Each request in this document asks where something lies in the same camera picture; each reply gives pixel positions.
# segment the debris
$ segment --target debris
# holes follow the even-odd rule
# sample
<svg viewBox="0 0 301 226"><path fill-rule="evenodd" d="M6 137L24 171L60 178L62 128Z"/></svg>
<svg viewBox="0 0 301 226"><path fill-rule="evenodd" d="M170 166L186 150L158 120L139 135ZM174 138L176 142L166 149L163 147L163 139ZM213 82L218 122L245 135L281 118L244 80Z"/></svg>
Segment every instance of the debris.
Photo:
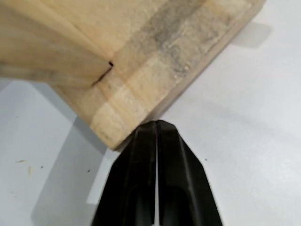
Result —
<svg viewBox="0 0 301 226"><path fill-rule="evenodd" d="M32 175L32 167L31 166L28 167L28 174Z"/></svg>
<svg viewBox="0 0 301 226"><path fill-rule="evenodd" d="M27 162L27 160L16 161L16 163L22 163L22 162Z"/></svg>

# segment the white table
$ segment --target white table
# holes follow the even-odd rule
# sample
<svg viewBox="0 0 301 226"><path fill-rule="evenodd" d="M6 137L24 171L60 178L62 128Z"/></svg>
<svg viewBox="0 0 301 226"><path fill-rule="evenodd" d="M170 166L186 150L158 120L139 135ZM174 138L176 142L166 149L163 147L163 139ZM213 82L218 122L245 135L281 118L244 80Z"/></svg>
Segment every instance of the white table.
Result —
<svg viewBox="0 0 301 226"><path fill-rule="evenodd" d="M269 0L162 117L225 226L301 225L300 9ZM87 226L117 156L47 85L0 81L1 226Z"/></svg>

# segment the black plastic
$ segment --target black plastic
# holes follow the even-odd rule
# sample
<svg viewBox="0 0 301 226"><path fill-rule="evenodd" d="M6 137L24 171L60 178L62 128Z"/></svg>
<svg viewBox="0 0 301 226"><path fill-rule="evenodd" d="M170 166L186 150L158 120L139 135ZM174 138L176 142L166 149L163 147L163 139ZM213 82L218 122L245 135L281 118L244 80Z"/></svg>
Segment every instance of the black plastic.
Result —
<svg viewBox="0 0 301 226"><path fill-rule="evenodd" d="M203 166L165 121L137 128L111 168L92 226L154 223L156 153L160 225L222 226Z"/></svg>

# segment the wood grain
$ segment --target wood grain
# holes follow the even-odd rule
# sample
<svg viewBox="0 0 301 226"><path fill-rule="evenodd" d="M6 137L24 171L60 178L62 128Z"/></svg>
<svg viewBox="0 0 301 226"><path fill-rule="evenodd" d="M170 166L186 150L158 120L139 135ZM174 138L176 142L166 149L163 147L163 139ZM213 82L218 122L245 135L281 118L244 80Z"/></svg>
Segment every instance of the wood grain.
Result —
<svg viewBox="0 0 301 226"><path fill-rule="evenodd" d="M53 86L113 149L158 116L265 2L42 1L114 63L91 88Z"/></svg>
<svg viewBox="0 0 301 226"><path fill-rule="evenodd" d="M64 26L55 26L58 17L47 13L39 18L48 26L31 19L25 12L34 8L25 2L0 1L0 76L88 87L110 68L109 61L95 53L97 47L78 38L82 33L60 32Z"/></svg>

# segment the pale wood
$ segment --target pale wood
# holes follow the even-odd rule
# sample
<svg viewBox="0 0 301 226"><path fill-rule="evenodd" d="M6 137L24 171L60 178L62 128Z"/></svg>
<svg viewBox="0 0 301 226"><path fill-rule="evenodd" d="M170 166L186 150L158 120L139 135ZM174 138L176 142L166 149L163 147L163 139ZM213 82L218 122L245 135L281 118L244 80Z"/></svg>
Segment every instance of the pale wood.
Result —
<svg viewBox="0 0 301 226"><path fill-rule="evenodd" d="M89 89L53 86L116 148L158 116L265 0L42 0L91 40L114 67Z"/></svg>
<svg viewBox="0 0 301 226"><path fill-rule="evenodd" d="M99 48L63 17L28 2L0 1L1 77L88 87L110 68Z"/></svg>

